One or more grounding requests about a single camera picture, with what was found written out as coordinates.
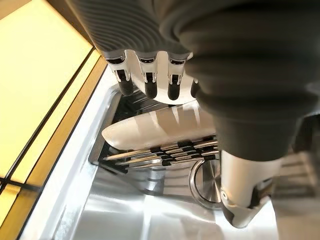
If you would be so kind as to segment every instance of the black fingertip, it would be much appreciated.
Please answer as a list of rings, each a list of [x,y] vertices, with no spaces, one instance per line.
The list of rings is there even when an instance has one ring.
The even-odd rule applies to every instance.
[[[196,94],[199,89],[200,89],[199,83],[196,83],[195,80],[193,80],[192,85],[191,85],[191,90],[190,90],[191,96],[193,98],[196,98]]]
[[[134,84],[131,79],[129,81],[120,81],[119,87],[124,96],[130,96],[134,92]]]
[[[175,83],[168,86],[168,97],[170,100],[177,100],[180,94],[180,85]]]
[[[154,99],[158,94],[157,82],[144,83],[145,95],[149,99]]]

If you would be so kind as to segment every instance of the black rack clip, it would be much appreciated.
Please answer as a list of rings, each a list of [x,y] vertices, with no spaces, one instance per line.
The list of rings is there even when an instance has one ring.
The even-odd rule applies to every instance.
[[[106,161],[103,158],[98,159],[98,166],[115,175],[127,174],[128,170],[126,168],[129,167],[129,165],[116,165],[113,161]]]

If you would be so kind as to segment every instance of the sink drain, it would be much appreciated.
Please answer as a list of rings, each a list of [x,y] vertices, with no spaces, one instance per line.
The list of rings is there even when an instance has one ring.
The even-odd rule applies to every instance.
[[[189,187],[197,203],[208,209],[220,208],[220,162],[197,161],[190,172]]]

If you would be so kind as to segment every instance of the robotic hand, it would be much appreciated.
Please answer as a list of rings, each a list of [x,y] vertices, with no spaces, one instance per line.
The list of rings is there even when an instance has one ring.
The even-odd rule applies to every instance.
[[[221,154],[223,212],[245,227],[269,199],[301,119],[317,104],[320,2],[316,0],[67,0],[124,95],[134,50],[148,97],[157,52],[168,52],[168,96],[185,71],[212,114]],[[193,58],[186,61],[190,53]]]

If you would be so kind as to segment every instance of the white plate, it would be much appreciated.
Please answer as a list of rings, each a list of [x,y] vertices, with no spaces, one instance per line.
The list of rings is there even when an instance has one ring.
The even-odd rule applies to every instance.
[[[140,150],[200,139],[215,132],[212,116],[192,101],[119,121],[105,128],[102,136],[116,149]]]

